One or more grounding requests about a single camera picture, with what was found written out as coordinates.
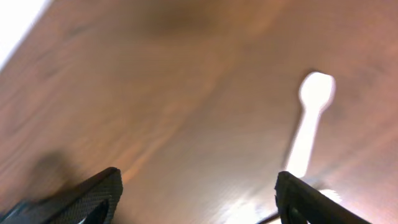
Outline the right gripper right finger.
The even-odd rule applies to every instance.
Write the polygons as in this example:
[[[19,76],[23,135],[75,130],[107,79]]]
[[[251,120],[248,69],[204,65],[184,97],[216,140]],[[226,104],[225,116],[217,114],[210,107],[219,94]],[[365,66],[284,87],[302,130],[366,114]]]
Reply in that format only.
[[[282,224],[369,224],[287,171],[279,172],[275,191]]]

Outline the white plastic spoon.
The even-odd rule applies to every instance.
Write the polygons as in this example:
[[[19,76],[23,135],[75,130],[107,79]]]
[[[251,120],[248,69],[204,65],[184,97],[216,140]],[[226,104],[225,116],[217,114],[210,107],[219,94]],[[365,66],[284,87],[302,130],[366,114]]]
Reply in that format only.
[[[287,172],[298,178],[307,173],[318,124],[333,102],[335,89],[333,76],[321,72],[309,73],[300,85],[298,98],[302,112],[285,166]]]

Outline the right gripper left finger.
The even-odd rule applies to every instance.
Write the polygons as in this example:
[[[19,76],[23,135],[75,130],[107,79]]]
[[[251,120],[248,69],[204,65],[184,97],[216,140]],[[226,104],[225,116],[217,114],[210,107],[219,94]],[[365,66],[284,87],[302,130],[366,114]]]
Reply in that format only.
[[[121,171],[109,167],[51,197],[18,203],[1,223],[111,223],[122,193]]]

